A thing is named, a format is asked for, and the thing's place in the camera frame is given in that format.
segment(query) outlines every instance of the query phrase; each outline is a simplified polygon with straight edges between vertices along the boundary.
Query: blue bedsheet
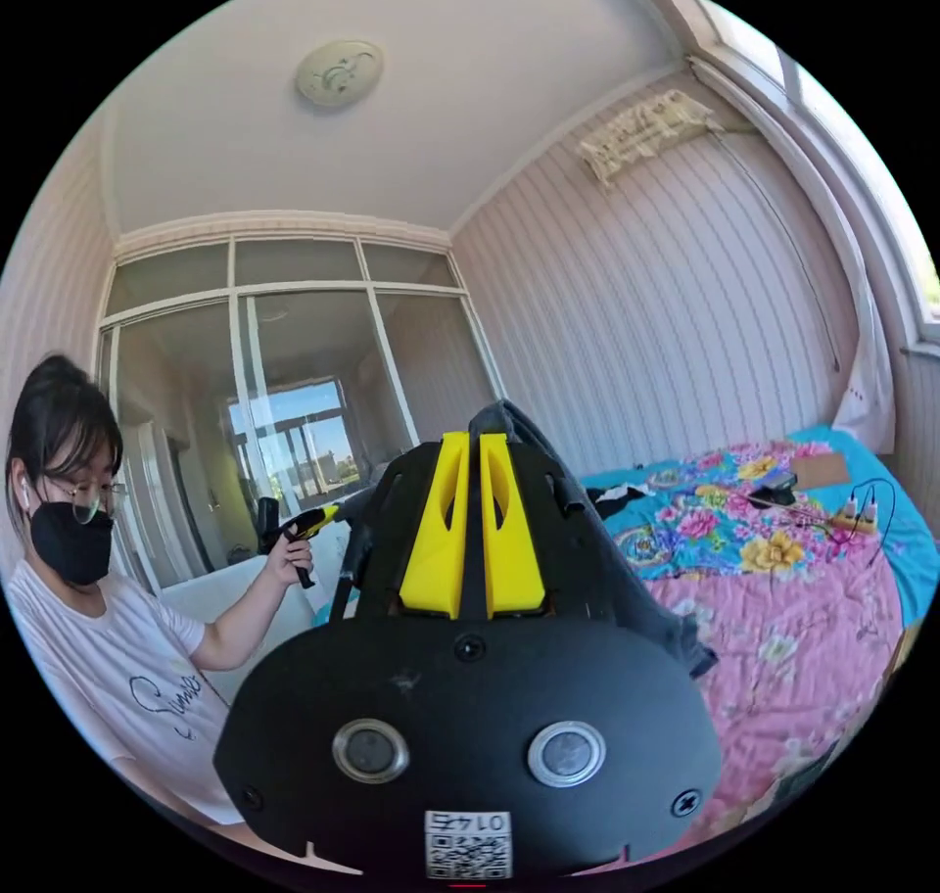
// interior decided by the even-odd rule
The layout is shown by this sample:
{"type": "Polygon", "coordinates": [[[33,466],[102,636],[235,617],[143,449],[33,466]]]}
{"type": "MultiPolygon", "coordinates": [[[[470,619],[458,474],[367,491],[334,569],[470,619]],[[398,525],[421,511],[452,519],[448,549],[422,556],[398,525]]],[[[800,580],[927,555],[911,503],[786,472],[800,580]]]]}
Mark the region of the blue bedsheet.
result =
{"type": "MultiPolygon", "coordinates": [[[[802,445],[811,452],[838,451],[845,456],[853,485],[867,479],[883,479],[894,489],[895,511],[888,526],[892,492],[884,484],[874,486],[878,501],[878,524],[882,532],[887,529],[884,552],[890,563],[898,585],[905,628],[922,619],[940,583],[940,551],[926,523],[914,503],[899,485],[897,479],[884,467],[879,459],[852,437],[832,430],[827,426],[815,427],[795,433],[789,442],[802,445]]],[[[646,483],[655,492],[649,498],[631,502],[627,508],[608,518],[605,522],[611,535],[637,545],[634,554],[639,563],[638,571],[645,580],[655,582],[658,577],[669,575],[677,569],[695,569],[711,566],[734,572],[742,560],[760,556],[762,551],[748,549],[743,531],[735,536],[734,522],[714,512],[721,506],[702,505],[695,517],[709,519],[708,525],[686,522],[687,536],[680,536],[675,525],[670,523],[670,513],[665,512],[672,499],[680,498],[678,505],[684,516],[695,512],[695,489],[706,485],[729,485],[750,481],[758,485],[773,475],[777,469],[765,461],[779,453],[780,444],[761,447],[733,446],[727,450],[703,453],[685,460],[665,460],[640,469],[623,469],[604,472],[584,479],[589,487],[610,487],[625,482],[646,483]],[[761,471],[750,473],[747,478],[739,476],[743,471],[741,459],[758,460],[755,465],[761,471]]],[[[813,489],[806,492],[808,500],[827,512],[837,511],[848,497],[848,486],[813,489]]],[[[864,490],[859,492],[862,501],[864,490]]]]}

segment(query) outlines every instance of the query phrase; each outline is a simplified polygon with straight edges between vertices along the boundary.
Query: glasses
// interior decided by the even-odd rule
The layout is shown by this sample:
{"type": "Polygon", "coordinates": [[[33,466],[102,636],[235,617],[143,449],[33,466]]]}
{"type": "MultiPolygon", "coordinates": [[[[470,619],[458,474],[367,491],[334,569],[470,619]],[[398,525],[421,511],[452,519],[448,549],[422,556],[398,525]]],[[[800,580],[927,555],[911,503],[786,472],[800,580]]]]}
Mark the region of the glasses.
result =
{"type": "Polygon", "coordinates": [[[66,489],[71,496],[71,510],[79,524],[88,524],[99,512],[114,518],[127,495],[124,485],[99,486],[94,482],[79,482],[66,489]]]}

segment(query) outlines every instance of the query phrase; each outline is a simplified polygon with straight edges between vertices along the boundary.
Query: pink bedsheet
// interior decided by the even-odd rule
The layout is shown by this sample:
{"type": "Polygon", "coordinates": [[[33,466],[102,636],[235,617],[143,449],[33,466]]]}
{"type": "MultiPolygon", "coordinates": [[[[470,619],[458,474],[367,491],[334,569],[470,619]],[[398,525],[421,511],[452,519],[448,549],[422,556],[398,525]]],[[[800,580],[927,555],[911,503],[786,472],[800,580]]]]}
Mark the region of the pink bedsheet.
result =
{"type": "Polygon", "coordinates": [[[878,541],[854,538],[845,557],[804,572],[685,573],[650,585],[670,609],[697,617],[721,659],[699,682],[723,748],[721,781],[679,844],[657,857],[735,826],[868,708],[902,632],[878,541]]]}

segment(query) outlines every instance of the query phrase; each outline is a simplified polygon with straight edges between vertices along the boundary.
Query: white t-shirt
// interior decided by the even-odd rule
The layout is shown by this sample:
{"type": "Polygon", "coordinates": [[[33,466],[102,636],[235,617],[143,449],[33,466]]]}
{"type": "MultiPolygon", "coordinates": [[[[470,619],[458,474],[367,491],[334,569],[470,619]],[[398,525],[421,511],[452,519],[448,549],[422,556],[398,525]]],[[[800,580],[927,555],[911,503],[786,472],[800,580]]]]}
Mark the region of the white t-shirt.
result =
{"type": "Polygon", "coordinates": [[[228,705],[193,664],[206,625],[133,580],[108,576],[107,609],[89,619],[21,561],[7,597],[37,668],[105,760],[137,760],[178,798],[220,824],[244,819],[212,766],[228,705]]]}

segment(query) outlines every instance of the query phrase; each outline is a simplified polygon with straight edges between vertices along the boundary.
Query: floral bedsheet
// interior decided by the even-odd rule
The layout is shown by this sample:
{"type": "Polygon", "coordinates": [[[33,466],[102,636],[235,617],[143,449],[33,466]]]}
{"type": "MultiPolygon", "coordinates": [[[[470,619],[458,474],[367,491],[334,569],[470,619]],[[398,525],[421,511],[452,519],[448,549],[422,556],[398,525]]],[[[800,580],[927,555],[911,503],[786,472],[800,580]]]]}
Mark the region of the floral bedsheet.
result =
{"type": "MultiPolygon", "coordinates": [[[[740,823],[777,779],[832,746],[876,699],[906,624],[903,602],[913,618],[929,604],[940,561],[930,561],[936,546],[905,496],[884,545],[820,527],[849,486],[796,492],[805,515],[747,499],[799,455],[843,451],[853,483],[890,478],[847,440],[819,428],[620,473],[653,495],[608,530],[658,601],[696,617],[720,659],[698,683],[723,749],[721,781],[681,842],[657,856],[740,823]]],[[[609,474],[586,482],[612,484],[609,474]]]]}

